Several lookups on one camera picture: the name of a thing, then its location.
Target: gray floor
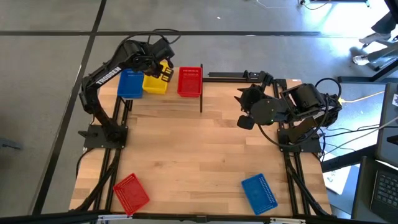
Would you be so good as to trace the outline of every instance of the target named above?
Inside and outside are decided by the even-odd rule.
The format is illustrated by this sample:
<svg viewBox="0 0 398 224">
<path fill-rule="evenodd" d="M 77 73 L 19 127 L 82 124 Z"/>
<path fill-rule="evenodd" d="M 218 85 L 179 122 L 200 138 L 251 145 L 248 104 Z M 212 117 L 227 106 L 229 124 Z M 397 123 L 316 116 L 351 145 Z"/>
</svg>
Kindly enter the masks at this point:
<svg viewBox="0 0 398 224">
<path fill-rule="evenodd" d="M 1 0 L 0 30 L 90 31 L 100 2 Z M 277 78 L 299 78 L 307 83 L 338 75 L 374 74 L 366 66 L 354 65 L 350 58 L 361 48 L 358 37 L 369 34 L 369 27 L 385 14 L 382 1 L 371 1 L 370 8 L 363 3 L 339 3 L 316 11 L 296 7 L 294 0 L 261 2 L 140 0 L 133 4 L 113 0 L 105 7 L 99 30 L 322 31 L 332 37 L 186 36 L 172 46 L 176 53 L 173 62 L 176 66 L 203 63 L 205 73 L 265 70 Z M 122 38 L 97 37 L 86 73 L 108 60 Z M 0 217 L 26 215 L 29 210 L 87 41 L 88 37 L 0 36 L 0 136 L 24 146 L 21 151 L 0 150 Z M 366 50 L 380 47 L 372 44 Z M 330 93 L 337 90 L 329 83 L 320 88 Z M 352 100 L 383 89 L 382 85 L 343 85 L 342 97 Z M 378 95 L 344 105 L 333 127 L 377 124 L 381 102 L 382 95 Z M 77 131 L 86 129 L 89 122 L 77 101 L 45 213 L 68 209 L 83 144 Z M 339 136 L 328 142 L 339 144 L 353 137 Z M 373 135 L 347 147 L 360 149 L 375 141 Z"/>
</svg>

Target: blue plastic basket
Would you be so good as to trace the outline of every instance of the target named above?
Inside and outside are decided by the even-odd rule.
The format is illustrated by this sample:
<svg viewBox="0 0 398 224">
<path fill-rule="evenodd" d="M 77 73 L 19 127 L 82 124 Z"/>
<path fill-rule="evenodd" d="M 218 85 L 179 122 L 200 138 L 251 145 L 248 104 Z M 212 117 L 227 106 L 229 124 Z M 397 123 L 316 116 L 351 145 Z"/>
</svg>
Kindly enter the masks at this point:
<svg viewBox="0 0 398 224">
<path fill-rule="evenodd" d="M 263 174 L 242 181 L 242 187 L 254 214 L 260 215 L 278 206 Z"/>
<path fill-rule="evenodd" d="M 126 99 L 142 98 L 143 81 L 143 72 L 133 72 L 131 69 L 123 70 L 120 75 L 118 96 Z"/>
</svg>

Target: blue basket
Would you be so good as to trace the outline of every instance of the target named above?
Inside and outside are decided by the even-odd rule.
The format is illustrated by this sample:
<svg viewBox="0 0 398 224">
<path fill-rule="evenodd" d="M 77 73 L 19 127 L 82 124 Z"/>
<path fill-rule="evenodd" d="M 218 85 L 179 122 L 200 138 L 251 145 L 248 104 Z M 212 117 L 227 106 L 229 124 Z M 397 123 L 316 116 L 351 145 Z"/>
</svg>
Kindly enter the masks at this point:
<svg viewBox="0 0 398 224">
<path fill-rule="evenodd" d="M 125 69 L 120 75 L 118 96 L 126 99 L 142 98 L 142 82 L 144 81 L 143 72 L 133 72 Z"/>
<path fill-rule="evenodd" d="M 242 187 L 254 214 L 260 215 L 278 206 L 263 174 L 242 181 Z"/>
</svg>

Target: shoe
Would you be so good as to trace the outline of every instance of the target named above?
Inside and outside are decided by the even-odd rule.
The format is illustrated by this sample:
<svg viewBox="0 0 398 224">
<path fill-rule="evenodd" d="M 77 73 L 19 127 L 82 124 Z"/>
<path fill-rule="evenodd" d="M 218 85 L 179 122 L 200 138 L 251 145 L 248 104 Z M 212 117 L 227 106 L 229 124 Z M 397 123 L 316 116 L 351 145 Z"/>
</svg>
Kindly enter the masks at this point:
<svg viewBox="0 0 398 224">
<path fill-rule="evenodd" d="M 370 44 L 371 42 L 378 41 L 378 40 L 388 40 L 391 38 L 391 34 L 379 34 L 374 33 L 365 38 L 360 39 L 359 41 L 362 44 Z"/>
<path fill-rule="evenodd" d="M 370 63 L 367 55 L 355 56 L 353 57 L 353 62 L 357 65 L 366 65 L 367 63 Z"/>
</svg>

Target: red basket with holes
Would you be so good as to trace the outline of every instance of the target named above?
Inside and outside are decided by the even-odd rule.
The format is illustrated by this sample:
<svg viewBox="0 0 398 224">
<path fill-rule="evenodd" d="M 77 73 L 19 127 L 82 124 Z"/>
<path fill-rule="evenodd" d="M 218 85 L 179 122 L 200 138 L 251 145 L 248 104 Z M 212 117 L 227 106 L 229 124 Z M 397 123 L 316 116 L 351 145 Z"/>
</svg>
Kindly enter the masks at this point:
<svg viewBox="0 0 398 224">
<path fill-rule="evenodd" d="M 201 67 L 180 67 L 177 93 L 182 97 L 199 97 L 201 95 Z"/>
<path fill-rule="evenodd" d="M 134 173 L 113 186 L 113 191 L 128 216 L 149 202 L 147 193 Z"/>
</svg>

